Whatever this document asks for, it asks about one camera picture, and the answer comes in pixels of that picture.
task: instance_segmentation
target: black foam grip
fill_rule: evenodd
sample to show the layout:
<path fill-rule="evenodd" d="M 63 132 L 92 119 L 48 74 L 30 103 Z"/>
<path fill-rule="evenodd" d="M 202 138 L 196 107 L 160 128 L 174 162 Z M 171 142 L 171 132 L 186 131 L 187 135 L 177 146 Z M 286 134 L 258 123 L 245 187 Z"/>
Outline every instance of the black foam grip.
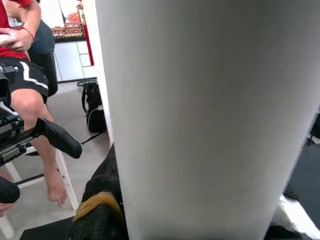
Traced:
<path fill-rule="evenodd" d="M 13 204 L 20 197 L 20 189 L 13 182 L 0 176 L 0 203 Z"/>
<path fill-rule="evenodd" d="M 38 118 L 35 132 L 45 136 L 50 144 L 69 156 L 78 159 L 82 154 L 81 144 L 75 140 L 63 127 L 52 121 Z"/>

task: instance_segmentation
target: black backpack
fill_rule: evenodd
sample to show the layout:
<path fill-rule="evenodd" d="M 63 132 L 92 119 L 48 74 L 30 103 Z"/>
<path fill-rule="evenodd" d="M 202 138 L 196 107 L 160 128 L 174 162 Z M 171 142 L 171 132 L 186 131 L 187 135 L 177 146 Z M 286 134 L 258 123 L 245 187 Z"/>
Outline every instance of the black backpack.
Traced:
<path fill-rule="evenodd" d="M 96 81 L 78 84 L 83 86 L 82 108 L 86 114 L 86 124 L 92 133 L 103 133 L 107 129 L 104 108 Z"/>

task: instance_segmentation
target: white pillar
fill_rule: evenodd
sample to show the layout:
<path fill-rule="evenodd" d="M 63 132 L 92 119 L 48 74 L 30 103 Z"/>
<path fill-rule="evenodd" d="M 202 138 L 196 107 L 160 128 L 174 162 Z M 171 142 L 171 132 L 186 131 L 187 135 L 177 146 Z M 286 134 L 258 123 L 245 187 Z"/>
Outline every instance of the white pillar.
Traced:
<path fill-rule="evenodd" d="M 131 240 L 262 240 L 320 100 L 320 2 L 96 0 Z"/>

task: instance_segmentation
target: yellow strap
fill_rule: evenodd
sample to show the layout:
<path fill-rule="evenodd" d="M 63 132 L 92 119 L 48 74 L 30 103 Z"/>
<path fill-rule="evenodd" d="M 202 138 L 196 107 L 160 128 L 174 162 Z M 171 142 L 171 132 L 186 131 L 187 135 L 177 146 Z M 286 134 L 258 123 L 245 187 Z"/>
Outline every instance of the yellow strap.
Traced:
<path fill-rule="evenodd" d="M 111 192 L 106 191 L 102 191 L 96 195 L 93 195 L 87 201 L 81 203 L 72 221 L 75 222 L 84 217 L 100 204 L 107 204 L 114 212 L 118 224 L 125 226 L 125 219 L 115 196 Z"/>

